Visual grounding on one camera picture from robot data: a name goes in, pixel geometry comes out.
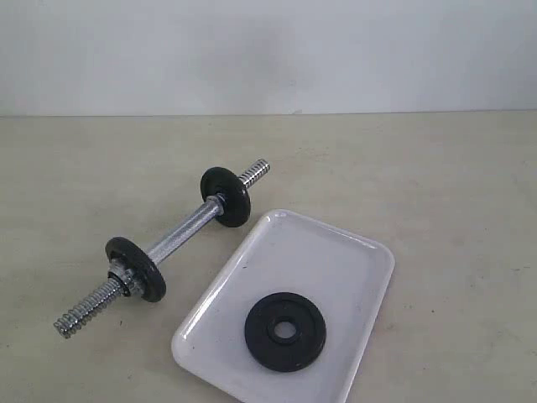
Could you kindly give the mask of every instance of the plate center hole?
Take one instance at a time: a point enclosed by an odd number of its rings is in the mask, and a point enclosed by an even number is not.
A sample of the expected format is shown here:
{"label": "plate center hole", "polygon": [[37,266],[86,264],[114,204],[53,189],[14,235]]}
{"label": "plate center hole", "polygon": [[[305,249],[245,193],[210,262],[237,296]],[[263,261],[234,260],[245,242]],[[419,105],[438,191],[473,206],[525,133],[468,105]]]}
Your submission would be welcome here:
{"label": "plate center hole", "polygon": [[291,322],[282,321],[274,327],[274,333],[279,338],[292,338],[296,334],[296,327]]}

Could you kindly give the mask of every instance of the screw thread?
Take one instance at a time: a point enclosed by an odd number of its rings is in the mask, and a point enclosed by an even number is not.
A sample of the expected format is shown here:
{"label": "screw thread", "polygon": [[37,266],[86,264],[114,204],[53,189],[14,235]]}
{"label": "screw thread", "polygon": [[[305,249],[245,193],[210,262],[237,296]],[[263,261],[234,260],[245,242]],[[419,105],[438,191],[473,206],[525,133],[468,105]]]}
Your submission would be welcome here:
{"label": "screw thread", "polygon": [[270,164],[266,160],[257,160],[247,170],[239,175],[238,179],[240,179],[248,189],[269,171]]}
{"label": "screw thread", "polygon": [[64,338],[70,338],[76,331],[81,330],[97,313],[113,302],[123,293],[119,281],[109,278],[97,287],[89,296],[62,315],[54,327]]}

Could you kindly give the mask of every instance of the beige table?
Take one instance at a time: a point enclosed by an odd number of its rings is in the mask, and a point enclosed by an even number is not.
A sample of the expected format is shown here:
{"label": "beige table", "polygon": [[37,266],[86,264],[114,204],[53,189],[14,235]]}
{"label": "beige table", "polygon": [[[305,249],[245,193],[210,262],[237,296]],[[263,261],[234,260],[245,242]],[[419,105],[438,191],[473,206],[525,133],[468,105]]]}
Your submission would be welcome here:
{"label": "beige table", "polygon": [[[152,243],[204,170],[273,170],[242,228],[211,223],[71,340],[52,322]],[[0,401],[233,402],[169,342],[256,219],[282,207],[387,244],[397,265],[349,402],[537,401],[537,113],[0,119]]]}

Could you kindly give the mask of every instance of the white plastic tray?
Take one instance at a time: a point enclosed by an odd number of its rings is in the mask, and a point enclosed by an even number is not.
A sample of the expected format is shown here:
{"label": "white plastic tray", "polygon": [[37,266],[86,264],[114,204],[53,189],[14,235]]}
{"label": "white plastic tray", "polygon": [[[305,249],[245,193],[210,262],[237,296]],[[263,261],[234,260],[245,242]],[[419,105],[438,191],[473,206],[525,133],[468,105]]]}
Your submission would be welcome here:
{"label": "white plastic tray", "polygon": [[[344,403],[393,269],[378,242],[271,211],[177,329],[175,361],[245,403]],[[252,306],[282,291],[311,300],[326,322],[321,355],[293,373],[264,368],[244,341]]]}

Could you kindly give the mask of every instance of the white wall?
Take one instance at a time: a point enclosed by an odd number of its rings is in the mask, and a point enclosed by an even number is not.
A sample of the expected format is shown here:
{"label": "white wall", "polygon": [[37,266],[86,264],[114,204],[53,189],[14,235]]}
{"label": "white wall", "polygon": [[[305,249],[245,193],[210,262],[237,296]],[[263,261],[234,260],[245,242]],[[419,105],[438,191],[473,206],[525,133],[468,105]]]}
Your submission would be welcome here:
{"label": "white wall", "polygon": [[0,114],[537,108],[535,0],[2,0]]}

